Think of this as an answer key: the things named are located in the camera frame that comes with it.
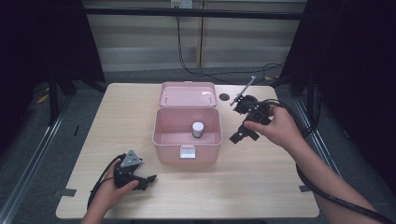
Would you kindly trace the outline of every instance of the wooden table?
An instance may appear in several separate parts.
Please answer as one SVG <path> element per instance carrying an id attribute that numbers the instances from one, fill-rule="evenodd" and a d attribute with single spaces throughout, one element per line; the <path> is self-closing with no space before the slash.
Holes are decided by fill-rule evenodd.
<path id="1" fill-rule="evenodd" d="M 216 86 L 230 101 L 218 100 L 223 142 L 218 160 L 211 165 L 167 165 L 159 162 L 152 142 L 161 84 L 111 84 L 98 109 L 67 189 L 56 211 L 59 218 L 82 218 L 90 191 L 113 158 L 129 149 L 144 160 L 134 172 L 158 175 L 146 191 L 131 191 L 106 218 L 217 219 L 266 217 L 316 217 L 312 192 L 301 193 L 303 183 L 289 154 L 261 136 L 246 137 L 237 145 L 230 140 L 245 115 L 230 106 L 243 86 Z M 260 101 L 275 99 L 270 87 L 251 86 L 245 94 Z"/>

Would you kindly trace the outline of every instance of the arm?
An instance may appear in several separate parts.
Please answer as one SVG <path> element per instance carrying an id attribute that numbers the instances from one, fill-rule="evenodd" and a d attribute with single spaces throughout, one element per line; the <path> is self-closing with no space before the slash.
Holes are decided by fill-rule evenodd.
<path id="1" fill-rule="evenodd" d="M 114 168 L 120 161 L 114 161 L 113 164 L 108 168 L 108 171 L 102 181 L 102 185 L 96 192 L 95 197 L 88 208 L 87 213 L 81 220 L 81 224 L 96 224 L 102 223 L 103 218 L 108 210 L 116 205 L 122 196 L 132 189 L 136 188 L 139 184 L 137 180 L 134 180 L 122 188 L 118 189 L 114 184 Z"/>
<path id="2" fill-rule="evenodd" d="M 300 134 L 293 118 L 284 108 L 273 106 L 274 118 L 268 125 L 245 121 L 244 125 L 252 131 L 265 135 L 276 145 L 283 147 L 304 175 L 319 189 L 347 202 L 375 211 L 356 190 L 339 177 L 312 150 Z M 315 194 L 317 201 L 330 223 L 379 223 L 375 220 L 329 202 Z"/>

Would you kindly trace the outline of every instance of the pink plastic storage box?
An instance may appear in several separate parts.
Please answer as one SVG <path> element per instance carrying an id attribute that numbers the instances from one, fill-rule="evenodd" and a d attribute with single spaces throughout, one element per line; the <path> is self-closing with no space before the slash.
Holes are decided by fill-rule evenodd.
<path id="1" fill-rule="evenodd" d="M 210 82 L 164 82 L 153 143 L 160 162 L 215 162 L 222 142 L 215 85 Z M 202 122 L 201 137 L 192 124 Z"/>

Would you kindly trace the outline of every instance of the small white bottle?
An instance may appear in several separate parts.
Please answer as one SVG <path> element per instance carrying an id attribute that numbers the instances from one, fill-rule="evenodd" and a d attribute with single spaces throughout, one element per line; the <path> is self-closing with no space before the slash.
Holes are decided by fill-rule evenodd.
<path id="1" fill-rule="evenodd" d="M 194 122 L 192 124 L 192 136 L 196 138 L 202 137 L 204 131 L 204 124 L 202 122 Z"/>

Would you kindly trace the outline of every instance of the wall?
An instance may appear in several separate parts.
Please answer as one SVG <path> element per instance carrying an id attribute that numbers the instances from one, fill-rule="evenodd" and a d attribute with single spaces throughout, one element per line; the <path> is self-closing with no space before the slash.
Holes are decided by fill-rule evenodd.
<path id="1" fill-rule="evenodd" d="M 170 7 L 170 1 L 85 0 L 85 6 Z M 304 0 L 193 1 L 193 8 L 302 12 Z M 105 72 L 179 68 L 177 19 L 89 15 Z M 263 66 L 286 60 L 298 21 L 180 18 L 188 67 Z"/>

